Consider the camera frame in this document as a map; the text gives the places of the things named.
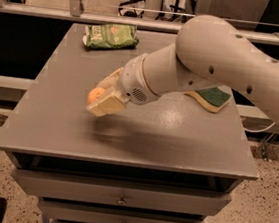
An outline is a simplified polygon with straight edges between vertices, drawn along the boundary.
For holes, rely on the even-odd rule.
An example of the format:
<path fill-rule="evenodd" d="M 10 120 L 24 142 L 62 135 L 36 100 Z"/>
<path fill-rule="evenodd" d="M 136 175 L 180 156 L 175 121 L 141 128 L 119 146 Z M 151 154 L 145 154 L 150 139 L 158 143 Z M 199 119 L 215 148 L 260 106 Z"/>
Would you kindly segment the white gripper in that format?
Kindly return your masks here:
<path fill-rule="evenodd" d="M 146 54 L 129 60 L 124 67 L 118 68 L 97 84 L 97 88 L 105 90 L 120 89 L 122 94 L 133 104 L 144 105 L 159 99 L 159 96 L 150 90 L 144 75 L 144 60 Z M 96 117 L 116 114 L 126 109 L 126 104 L 114 91 L 105 91 L 99 99 L 86 108 Z"/>

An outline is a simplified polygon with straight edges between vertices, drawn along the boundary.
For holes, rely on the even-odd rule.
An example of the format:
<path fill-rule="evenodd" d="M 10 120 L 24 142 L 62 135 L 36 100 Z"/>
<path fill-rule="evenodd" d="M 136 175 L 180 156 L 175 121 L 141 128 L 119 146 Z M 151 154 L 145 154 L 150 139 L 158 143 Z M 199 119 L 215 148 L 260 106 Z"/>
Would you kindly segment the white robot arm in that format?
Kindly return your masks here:
<path fill-rule="evenodd" d="M 176 42 L 130 60 L 98 83 L 88 112 L 115 114 L 128 103 L 144 105 L 171 92 L 227 85 L 279 126 L 279 61 L 260 51 L 231 24 L 197 16 L 182 25 Z"/>

